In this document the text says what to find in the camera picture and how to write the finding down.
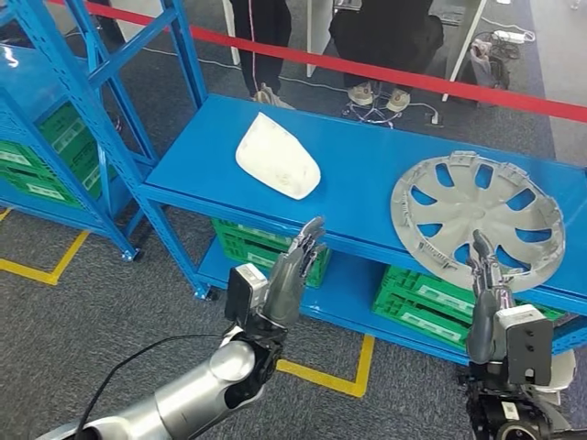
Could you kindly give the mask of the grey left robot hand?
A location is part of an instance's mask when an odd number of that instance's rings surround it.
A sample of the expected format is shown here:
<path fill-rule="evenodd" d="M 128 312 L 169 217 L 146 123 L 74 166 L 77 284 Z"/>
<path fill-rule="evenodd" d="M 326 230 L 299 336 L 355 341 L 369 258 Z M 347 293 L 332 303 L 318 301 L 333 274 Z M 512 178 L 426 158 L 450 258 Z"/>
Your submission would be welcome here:
<path fill-rule="evenodd" d="M 264 318 L 283 328 L 298 319 L 307 275 L 326 248 L 320 242 L 326 233 L 324 223 L 322 216 L 310 220 L 286 252 L 279 255 L 269 277 L 268 295 L 261 312 Z"/>

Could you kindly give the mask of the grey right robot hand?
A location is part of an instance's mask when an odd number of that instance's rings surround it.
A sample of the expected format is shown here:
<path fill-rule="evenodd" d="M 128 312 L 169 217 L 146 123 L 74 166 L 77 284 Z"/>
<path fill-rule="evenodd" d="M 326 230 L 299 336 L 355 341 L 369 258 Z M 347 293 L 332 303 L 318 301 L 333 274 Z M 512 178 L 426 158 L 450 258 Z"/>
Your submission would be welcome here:
<path fill-rule="evenodd" d="M 472 324 L 466 342 L 471 361 L 485 364 L 493 359 L 494 315 L 514 304 L 509 278 L 502 273 L 494 247 L 479 229 L 473 232 L 473 248 L 476 255 L 468 257 L 467 264 L 473 276 L 475 304 Z"/>

